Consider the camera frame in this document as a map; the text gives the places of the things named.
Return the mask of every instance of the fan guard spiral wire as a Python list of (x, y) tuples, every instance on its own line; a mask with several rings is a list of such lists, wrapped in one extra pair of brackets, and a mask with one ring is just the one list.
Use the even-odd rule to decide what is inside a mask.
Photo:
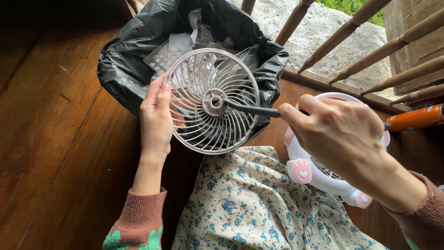
[(205, 154), (222, 154), (248, 140), (258, 116), (222, 101), (260, 106), (258, 85), (240, 59), (220, 49), (196, 49), (174, 63), (164, 83), (173, 90), (173, 133), (184, 145)]

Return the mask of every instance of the brown sweater sleeve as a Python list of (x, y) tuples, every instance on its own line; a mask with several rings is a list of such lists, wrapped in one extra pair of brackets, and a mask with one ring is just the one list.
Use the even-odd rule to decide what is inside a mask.
[(103, 250), (160, 249), (162, 208), (167, 191), (137, 195), (128, 191), (120, 218), (103, 242)]
[(427, 198), (415, 211), (387, 211), (398, 221), (406, 238), (421, 250), (444, 249), (444, 193), (424, 175), (410, 171), (427, 186)]

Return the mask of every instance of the knit sleeve cuff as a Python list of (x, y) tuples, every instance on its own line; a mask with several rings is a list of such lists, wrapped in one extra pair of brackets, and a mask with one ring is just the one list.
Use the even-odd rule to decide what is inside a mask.
[(159, 228), (162, 225), (162, 208), (167, 191), (160, 188), (160, 193), (137, 195), (128, 191), (127, 201), (116, 226), (125, 230)]
[(387, 208), (386, 210), (398, 220), (422, 220), (442, 229), (442, 224), (444, 223), (444, 193), (424, 175), (413, 171), (409, 172), (426, 185), (427, 197), (416, 210), (411, 212), (395, 213)]

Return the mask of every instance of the black garbage bag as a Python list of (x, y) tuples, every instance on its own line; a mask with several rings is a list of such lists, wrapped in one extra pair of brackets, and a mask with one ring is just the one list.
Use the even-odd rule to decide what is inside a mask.
[[(102, 49), (97, 66), (100, 84), (126, 109), (139, 116), (145, 97), (143, 86), (155, 71), (143, 59), (166, 41), (171, 33), (191, 33), (188, 13), (202, 9), (202, 23), (209, 25), (218, 41), (231, 37), (234, 50), (259, 44), (254, 61), (241, 60), (254, 70), (261, 107), (271, 108), (280, 95), (279, 78), (289, 55), (264, 34), (245, 12), (226, 0), (151, 0)], [(256, 137), (270, 118), (260, 116), (249, 140)]]

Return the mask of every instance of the wooden floor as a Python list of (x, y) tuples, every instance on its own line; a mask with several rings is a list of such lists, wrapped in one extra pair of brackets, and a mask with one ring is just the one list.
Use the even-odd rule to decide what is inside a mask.
[[(41, 18), (32, 13), (0, 27), (1, 248), (99, 249), (120, 215), (140, 154), (138, 118), (100, 87), (96, 75), (101, 48), (124, 23), (100, 9)], [(276, 106), (319, 93), (286, 80), (280, 87)], [(273, 119), (248, 145), (273, 146), (286, 162), (286, 128)], [(388, 150), (408, 169), (443, 184), (442, 130), (392, 133)], [(162, 176), (168, 190), (164, 249), (171, 246), (202, 159), (174, 138), (171, 147)], [(392, 250), (407, 249), (377, 202), (347, 211), (369, 236)]]

